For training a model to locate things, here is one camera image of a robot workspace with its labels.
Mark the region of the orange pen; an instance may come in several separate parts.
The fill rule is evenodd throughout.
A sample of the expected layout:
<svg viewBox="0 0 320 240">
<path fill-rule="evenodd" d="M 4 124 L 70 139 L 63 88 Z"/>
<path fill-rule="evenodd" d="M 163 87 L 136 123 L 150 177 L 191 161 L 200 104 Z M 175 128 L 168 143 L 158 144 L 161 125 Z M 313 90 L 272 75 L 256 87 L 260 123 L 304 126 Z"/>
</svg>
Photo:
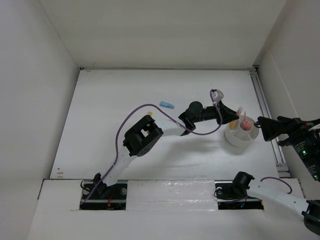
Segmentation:
<svg viewBox="0 0 320 240">
<path fill-rule="evenodd" d="M 243 120 L 239 123 L 239 126 L 244 131 L 250 131 L 253 127 L 253 123 L 247 120 L 246 121 Z"/>
</svg>

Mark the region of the black handled scissors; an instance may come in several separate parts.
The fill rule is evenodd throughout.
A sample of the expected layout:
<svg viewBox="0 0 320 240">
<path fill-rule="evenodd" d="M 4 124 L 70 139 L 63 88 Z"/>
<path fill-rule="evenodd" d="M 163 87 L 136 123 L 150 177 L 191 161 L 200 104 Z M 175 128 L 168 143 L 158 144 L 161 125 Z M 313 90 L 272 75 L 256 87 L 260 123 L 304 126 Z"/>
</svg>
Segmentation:
<svg viewBox="0 0 320 240">
<path fill-rule="evenodd" d="M 255 122 L 255 123 L 254 123 L 254 126 L 255 126 L 256 128 L 261 128 L 261 125 L 260 125 L 259 122 Z"/>
</svg>

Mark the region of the red pink pen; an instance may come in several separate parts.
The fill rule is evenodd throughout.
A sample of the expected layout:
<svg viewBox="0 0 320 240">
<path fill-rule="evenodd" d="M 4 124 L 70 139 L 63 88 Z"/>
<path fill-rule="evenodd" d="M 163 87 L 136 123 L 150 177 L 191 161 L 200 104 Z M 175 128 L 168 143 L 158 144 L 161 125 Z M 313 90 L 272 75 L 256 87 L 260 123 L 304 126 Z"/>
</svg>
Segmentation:
<svg viewBox="0 0 320 240">
<path fill-rule="evenodd" d="M 247 127 L 247 113 L 244 111 L 243 113 L 243 122 L 242 122 L 242 128 L 245 130 Z"/>
</svg>

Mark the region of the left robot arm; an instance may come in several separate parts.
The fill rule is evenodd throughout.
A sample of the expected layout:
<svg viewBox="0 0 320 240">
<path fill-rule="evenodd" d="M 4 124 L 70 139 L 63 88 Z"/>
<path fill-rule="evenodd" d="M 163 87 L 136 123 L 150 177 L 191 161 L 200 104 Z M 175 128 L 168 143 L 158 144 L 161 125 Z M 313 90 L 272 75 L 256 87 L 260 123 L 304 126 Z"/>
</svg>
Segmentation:
<svg viewBox="0 0 320 240">
<path fill-rule="evenodd" d="M 150 115 L 143 116 L 137 123 L 129 128 L 124 139 L 119 145 L 119 136 L 122 128 L 129 118 L 138 110 L 146 107 L 153 107 L 168 118 L 168 121 L 157 122 Z M 221 101 L 212 103 L 212 106 L 203 107 L 199 101 L 193 101 L 189 107 L 182 112 L 178 119 L 174 119 L 154 104 L 143 104 L 134 109 L 122 122 L 115 135 L 115 160 L 109 169 L 104 173 L 97 173 L 93 180 L 93 188 L 89 197 L 95 193 L 100 198 L 107 198 L 122 174 L 129 164 L 138 157 L 146 155 L 161 137 L 174 136 L 179 137 L 194 134 L 198 136 L 207 136 L 217 132 L 222 125 L 238 120 L 237 113 L 225 106 Z M 210 132 L 195 132 L 196 123 L 216 120 L 218 127 Z"/>
</svg>

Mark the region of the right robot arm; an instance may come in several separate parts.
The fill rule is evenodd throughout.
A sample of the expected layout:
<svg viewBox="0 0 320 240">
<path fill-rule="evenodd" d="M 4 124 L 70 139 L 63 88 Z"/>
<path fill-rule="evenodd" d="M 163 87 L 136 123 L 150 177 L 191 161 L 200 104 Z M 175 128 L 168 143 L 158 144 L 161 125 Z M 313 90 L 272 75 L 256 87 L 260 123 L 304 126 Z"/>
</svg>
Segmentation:
<svg viewBox="0 0 320 240">
<path fill-rule="evenodd" d="M 301 120 L 278 116 L 277 119 L 258 117 L 255 126 L 260 128 L 266 142 L 280 135 L 287 135 L 284 140 L 278 141 L 280 147 L 291 146 L 308 170 L 312 179 L 320 180 L 320 121 Z M 242 199 L 248 197 L 259 200 L 269 200 L 276 205 L 288 209 L 303 222 L 312 233 L 320 234 L 320 201 L 305 199 L 292 194 L 293 189 L 281 191 L 265 183 L 266 178 L 257 179 L 254 176 L 240 171 L 231 183 L 231 191 Z"/>
</svg>

